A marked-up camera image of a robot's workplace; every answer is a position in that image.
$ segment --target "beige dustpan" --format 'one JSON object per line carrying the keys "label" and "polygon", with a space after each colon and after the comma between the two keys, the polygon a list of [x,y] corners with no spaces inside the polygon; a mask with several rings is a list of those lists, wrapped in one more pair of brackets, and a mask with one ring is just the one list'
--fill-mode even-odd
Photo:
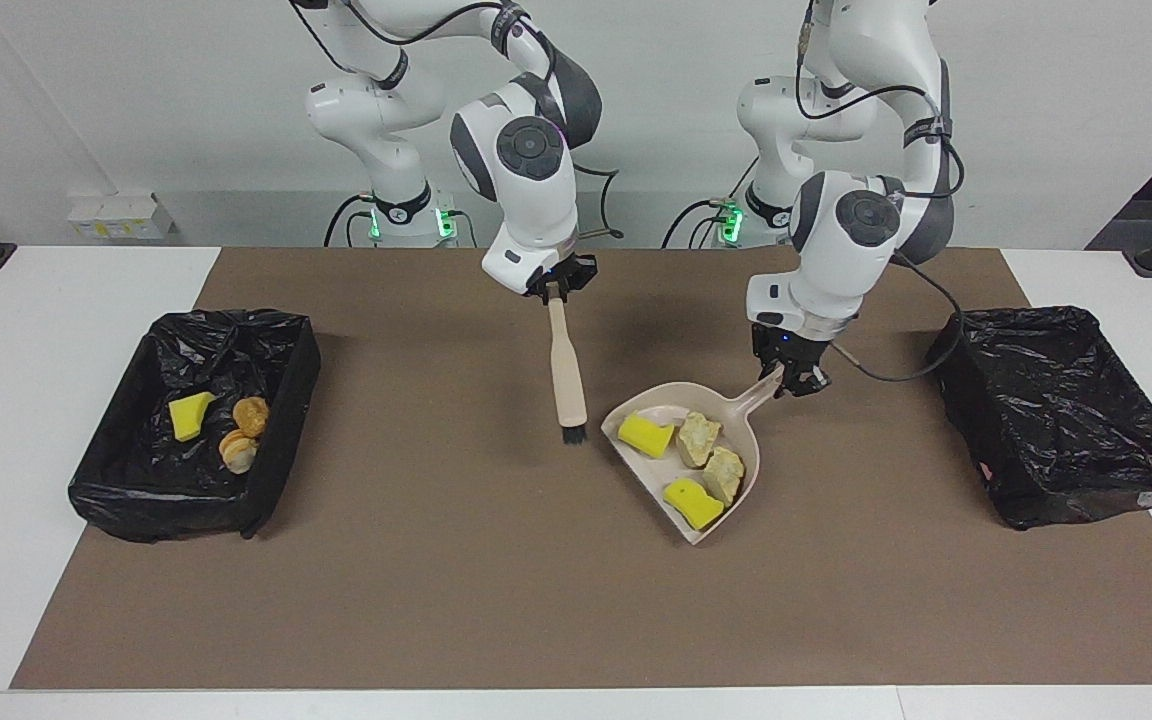
{"label": "beige dustpan", "polygon": [[[687,541],[696,544],[703,541],[708,533],[714,532],[718,525],[732,517],[750,492],[755,488],[755,480],[758,479],[759,452],[758,439],[755,439],[753,429],[749,427],[749,415],[758,410],[759,406],[767,402],[780,387],[781,374],[775,372],[756,382],[753,387],[742,393],[740,397],[728,400],[708,387],[698,386],[695,382],[668,382],[642,393],[639,396],[626,402],[602,420],[602,433],[612,441],[612,447],[620,452],[622,460],[630,467],[634,475],[643,487],[653,498],[660,510],[668,516],[673,525],[679,529]],[[732,448],[741,460],[745,461],[745,479],[741,483],[736,502],[728,507],[718,520],[710,523],[704,530],[694,530],[687,521],[682,518],[680,511],[673,509],[664,501],[664,488],[677,478],[691,478],[700,482],[700,470],[692,470],[682,464],[682,457],[672,446],[660,460],[652,460],[632,447],[623,444],[617,438],[617,430],[621,429],[622,420],[630,414],[638,414],[658,425],[681,425],[687,416],[687,411],[695,410],[704,414],[711,420],[723,424],[722,433],[719,433],[718,445]]]}

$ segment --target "wooden brush handle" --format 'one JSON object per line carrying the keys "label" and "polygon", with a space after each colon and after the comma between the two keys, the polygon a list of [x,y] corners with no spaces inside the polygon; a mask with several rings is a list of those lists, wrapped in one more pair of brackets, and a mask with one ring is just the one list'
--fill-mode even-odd
{"label": "wooden brush handle", "polygon": [[576,348],[567,336],[567,311],[563,301],[550,301],[550,331],[553,346],[550,347],[550,367],[554,373],[554,406],[558,407],[558,424],[564,429],[576,429],[589,420],[585,411],[585,386],[579,379],[579,363]]}

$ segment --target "white wall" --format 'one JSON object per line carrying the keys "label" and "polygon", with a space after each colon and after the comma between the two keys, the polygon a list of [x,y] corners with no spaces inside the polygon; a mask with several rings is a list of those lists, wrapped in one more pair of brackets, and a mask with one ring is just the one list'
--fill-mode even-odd
{"label": "white wall", "polygon": [[[602,89],[602,129],[577,156],[626,169],[612,205],[627,242],[659,242],[682,200],[735,181],[753,154],[736,96],[793,71],[803,3],[529,0]],[[1152,3],[943,0],[931,17],[969,167],[955,242],[1083,247],[1152,173]],[[513,75],[470,38],[411,54],[442,70],[448,116]],[[67,195],[105,173],[159,192],[184,242],[314,243],[339,197],[366,184],[303,118],[303,91],[333,71],[282,0],[0,0],[0,237],[76,241]],[[411,137],[434,180],[465,197],[447,122]],[[820,164],[895,173],[897,138],[885,111],[872,137],[823,146]],[[465,205],[490,234],[499,214]]]}

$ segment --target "white table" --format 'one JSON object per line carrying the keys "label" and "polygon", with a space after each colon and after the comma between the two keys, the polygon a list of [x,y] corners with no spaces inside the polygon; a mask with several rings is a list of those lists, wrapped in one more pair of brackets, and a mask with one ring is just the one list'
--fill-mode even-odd
{"label": "white table", "polygon": [[[83,521],[68,478],[143,329],[191,309],[215,249],[22,247],[0,272],[0,717],[641,717],[1152,719],[1152,687],[842,687],[675,691],[9,692]],[[1074,304],[1152,397],[1152,281],[1116,253],[1006,251],[1034,305]]]}

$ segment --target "brush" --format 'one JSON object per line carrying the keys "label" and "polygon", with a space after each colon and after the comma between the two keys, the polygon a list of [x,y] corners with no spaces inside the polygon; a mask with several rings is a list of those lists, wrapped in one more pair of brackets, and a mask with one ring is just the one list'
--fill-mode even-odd
{"label": "brush", "polygon": [[581,445],[585,442],[585,423],[589,416],[585,410],[585,386],[579,379],[576,348],[567,336],[566,305],[566,302],[558,297],[550,301],[550,332],[553,333],[550,367],[554,373],[554,406],[558,408],[558,424],[563,429],[563,442]]}

